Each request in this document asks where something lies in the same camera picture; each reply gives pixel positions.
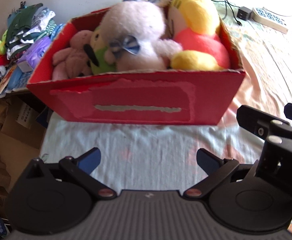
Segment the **white bunny plush toy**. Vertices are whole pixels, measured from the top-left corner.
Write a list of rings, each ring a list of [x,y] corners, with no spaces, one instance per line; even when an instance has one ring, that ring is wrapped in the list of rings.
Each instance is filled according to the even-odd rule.
[[[119,72],[166,70],[182,46],[172,39],[162,39],[165,32],[163,11],[154,2],[122,0],[100,23],[100,35],[107,47],[103,57]]]

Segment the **red cardboard box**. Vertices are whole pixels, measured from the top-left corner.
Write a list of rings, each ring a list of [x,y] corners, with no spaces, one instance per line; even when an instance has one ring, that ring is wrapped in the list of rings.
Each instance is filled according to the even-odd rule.
[[[67,121],[148,125],[216,125],[246,72],[226,25],[219,37],[231,68],[219,72],[103,73],[53,81],[53,55],[80,30],[94,30],[106,9],[71,19],[53,40],[27,88]]]

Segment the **cardboard boxes on floor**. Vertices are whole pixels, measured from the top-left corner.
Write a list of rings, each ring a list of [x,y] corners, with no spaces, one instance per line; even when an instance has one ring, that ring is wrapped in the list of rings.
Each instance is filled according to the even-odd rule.
[[[45,109],[29,91],[0,99],[0,187],[8,193],[28,162],[39,156],[46,128],[36,122]]]

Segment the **floral bed sheet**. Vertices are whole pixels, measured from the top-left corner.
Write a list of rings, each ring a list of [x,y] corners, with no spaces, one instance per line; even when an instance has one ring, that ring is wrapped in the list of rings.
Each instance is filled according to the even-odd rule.
[[[101,164],[93,177],[115,191],[184,191],[205,178],[196,152],[205,148],[220,158],[252,164],[260,157],[263,141],[240,128],[235,113],[249,105],[283,116],[292,103],[292,17],[283,34],[254,21],[238,25],[222,5],[247,75],[217,126],[148,126],[67,122],[53,114],[40,157],[56,163],[78,157],[93,147],[101,151]]]

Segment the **white power strip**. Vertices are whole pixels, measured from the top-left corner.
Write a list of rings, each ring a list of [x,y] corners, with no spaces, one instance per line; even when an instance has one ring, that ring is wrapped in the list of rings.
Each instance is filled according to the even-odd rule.
[[[255,22],[273,28],[283,34],[288,32],[288,25],[283,16],[277,16],[262,8],[253,8],[252,18]]]

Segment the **pink teddy bear plush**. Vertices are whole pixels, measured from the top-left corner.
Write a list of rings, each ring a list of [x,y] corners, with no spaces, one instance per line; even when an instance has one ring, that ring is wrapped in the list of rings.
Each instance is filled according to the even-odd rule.
[[[84,45],[90,44],[92,31],[82,30],[70,40],[70,46],[53,55],[52,81],[92,75],[89,58]]]

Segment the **blue floral cloth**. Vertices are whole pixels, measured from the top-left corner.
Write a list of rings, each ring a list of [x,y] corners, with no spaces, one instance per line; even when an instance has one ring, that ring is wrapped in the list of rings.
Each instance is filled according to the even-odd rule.
[[[59,24],[55,25],[53,31],[48,36],[51,39],[51,42],[57,37],[57,35],[61,32],[63,27],[66,24]],[[21,92],[22,90],[26,90],[27,82],[32,74],[32,72],[23,73],[17,66],[17,68],[14,70],[8,85],[3,90],[3,92],[0,94],[0,99],[4,98],[6,94],[11,92]]]

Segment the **black charger adapter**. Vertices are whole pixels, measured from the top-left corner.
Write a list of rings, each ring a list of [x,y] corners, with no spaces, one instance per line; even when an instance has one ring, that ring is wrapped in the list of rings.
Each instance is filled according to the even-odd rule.
[[[238,8],[237,17],[241,20],[247,21],[251,18],[252,10],[247,7]]]

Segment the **colourful picture book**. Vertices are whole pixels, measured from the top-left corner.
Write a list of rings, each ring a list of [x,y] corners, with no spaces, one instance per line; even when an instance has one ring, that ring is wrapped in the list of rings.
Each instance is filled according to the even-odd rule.
[[[6,88],[6,86],[9,83],[9,80],[14,72],[14,70],[17,68],[17,65],[11,66],[9,70],[7,70],[6,75],[3,77],[3,79],[0,82],[0,94],[3,92],[3,90]]]

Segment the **purple tissue pack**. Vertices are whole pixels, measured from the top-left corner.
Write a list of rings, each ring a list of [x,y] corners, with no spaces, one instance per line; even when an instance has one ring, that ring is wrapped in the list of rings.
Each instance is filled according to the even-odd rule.
[[[25,51],[22,57],[18,59],[18,68],[23,73],[32,72],[41,61],[41,58],[44,56],[50,44],[51,39],[48,36],[36,40],[34,44]]]

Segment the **green pear plush toy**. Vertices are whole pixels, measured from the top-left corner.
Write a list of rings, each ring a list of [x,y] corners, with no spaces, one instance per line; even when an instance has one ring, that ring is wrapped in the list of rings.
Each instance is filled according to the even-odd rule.
[[[108,64],[104,59],[107,46],[101,37],[99,26],[93,31],[90,44],[85,44],[83,49],[89,58],[89,65],[93,75],[116,72],[115,64]]]

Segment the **red white plush toy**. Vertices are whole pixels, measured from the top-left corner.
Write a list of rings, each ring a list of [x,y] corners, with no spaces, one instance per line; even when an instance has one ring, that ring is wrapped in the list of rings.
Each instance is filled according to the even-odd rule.
[[[0,55],[0,78],[3,78],[7,71],[9,60],[6,55]]]

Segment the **yellow tiger plush toy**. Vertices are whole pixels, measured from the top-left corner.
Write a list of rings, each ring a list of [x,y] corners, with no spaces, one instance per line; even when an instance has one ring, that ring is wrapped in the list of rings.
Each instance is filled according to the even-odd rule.
[[[214,71],[231,66],[230,57],[219,38],[221,23],[211,0],[172,0],[168,28],[182,51],[170,60],[173,69]]]

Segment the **neon green plush toy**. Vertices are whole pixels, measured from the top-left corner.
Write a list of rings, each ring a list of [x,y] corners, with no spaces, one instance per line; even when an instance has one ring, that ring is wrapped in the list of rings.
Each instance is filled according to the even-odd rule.
[[[5,55],[6,53],[6,37],[7,37],[7,30],[3,33],[1,40],[0,40],[0,55]]]

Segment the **pile of folded clothes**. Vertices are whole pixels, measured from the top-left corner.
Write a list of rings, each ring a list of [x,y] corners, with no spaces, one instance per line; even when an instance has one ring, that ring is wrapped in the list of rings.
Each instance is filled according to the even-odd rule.
[[[50,8],[37,3],[26,5],[20,3],[20,8],[11,12],[7,19],[6,56],[14,60],[28,50],[35,41],[51,36],[57,27],[56,13]]]

